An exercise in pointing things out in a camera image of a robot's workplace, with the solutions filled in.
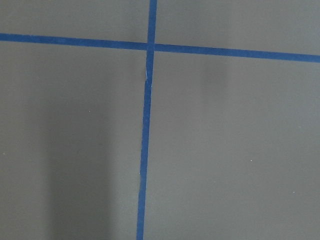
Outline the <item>brown paper table cover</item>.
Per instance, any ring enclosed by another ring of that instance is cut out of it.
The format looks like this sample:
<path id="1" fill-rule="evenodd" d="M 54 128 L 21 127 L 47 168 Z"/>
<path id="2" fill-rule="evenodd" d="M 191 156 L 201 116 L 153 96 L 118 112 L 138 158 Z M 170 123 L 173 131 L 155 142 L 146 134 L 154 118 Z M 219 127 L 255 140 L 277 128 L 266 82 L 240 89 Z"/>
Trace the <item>brown paper table cover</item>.
<path id="1" fill-rule="evenodd" d="M 317 240 L 317 0 L 3 0 L 3 240 Z"/>

